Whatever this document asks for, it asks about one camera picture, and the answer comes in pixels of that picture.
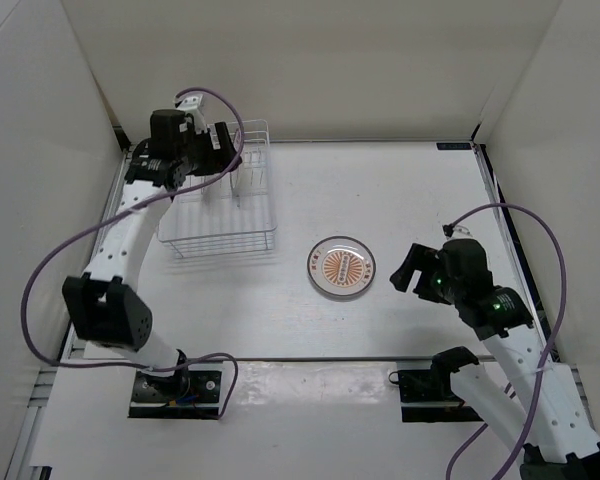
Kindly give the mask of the white plate orange sun pattern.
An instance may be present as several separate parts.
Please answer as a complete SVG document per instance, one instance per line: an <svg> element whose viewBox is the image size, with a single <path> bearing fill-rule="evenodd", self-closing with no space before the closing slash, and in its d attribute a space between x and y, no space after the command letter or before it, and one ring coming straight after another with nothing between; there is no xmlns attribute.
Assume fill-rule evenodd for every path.
<svg viewBox="0 0 600 480"><path fill-rule="evenodd" d="M322 295L349 301L364 295L376 276L371 250L350 236L330 236L310 250L306 270L311 285Z"/></svg>

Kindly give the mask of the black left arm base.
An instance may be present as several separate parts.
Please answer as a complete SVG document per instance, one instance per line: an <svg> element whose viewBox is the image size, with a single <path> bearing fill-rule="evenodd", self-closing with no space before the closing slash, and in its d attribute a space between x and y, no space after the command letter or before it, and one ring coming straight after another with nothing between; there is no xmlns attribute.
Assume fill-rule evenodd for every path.
<svg viewBox="0 0 600 480"><path fill-rule="evenodd" d="M129 401L131 419L215 420L219 415L222 372L190 370L177 384L137 373Z"/></svg>

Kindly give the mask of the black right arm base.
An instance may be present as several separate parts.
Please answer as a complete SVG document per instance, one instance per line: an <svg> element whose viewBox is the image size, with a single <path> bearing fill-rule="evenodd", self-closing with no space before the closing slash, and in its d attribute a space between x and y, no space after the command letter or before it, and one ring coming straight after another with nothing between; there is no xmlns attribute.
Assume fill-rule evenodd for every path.
<svg viewBox="0 0 600 480"><path fill-rule="evenodd" d="M399 390L403 423L467 423L481 418L463 400L444 389L429 370L395 370L388 381Z"/></svg>

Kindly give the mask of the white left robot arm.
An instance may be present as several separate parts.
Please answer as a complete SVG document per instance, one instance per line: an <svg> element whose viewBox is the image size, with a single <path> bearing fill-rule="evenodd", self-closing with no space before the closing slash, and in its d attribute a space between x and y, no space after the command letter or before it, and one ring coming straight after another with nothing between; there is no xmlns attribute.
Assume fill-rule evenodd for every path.
<svg viewBox="0 0 600 480"><path fill-rule="evenodd" d="M186 355L153 330L153 315L137 293L140 270L154 231L190 176L209 179L241 163L224 122L197 124L193 114L160 109L150 136L134 149L118 213L98 253L62 295L79 339L123 356L166 399L186 395Z"/></svg>

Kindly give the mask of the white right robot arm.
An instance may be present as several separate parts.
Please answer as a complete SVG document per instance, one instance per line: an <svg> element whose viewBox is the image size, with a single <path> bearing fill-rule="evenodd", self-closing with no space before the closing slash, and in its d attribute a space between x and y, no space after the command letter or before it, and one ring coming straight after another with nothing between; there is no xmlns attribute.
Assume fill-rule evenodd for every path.
<svg viewBox="0 0 600 480"><path fill-rule="evenodd" d="M473 239L441 249L413 244L390 282L400 292L453 306L506 375L511 398L465 347L436 354L429 387L459 398L514 456L523 479L600 479L600 436L590 426L573 377L543 356L539 333L519 294L497 285Z"/></svg>

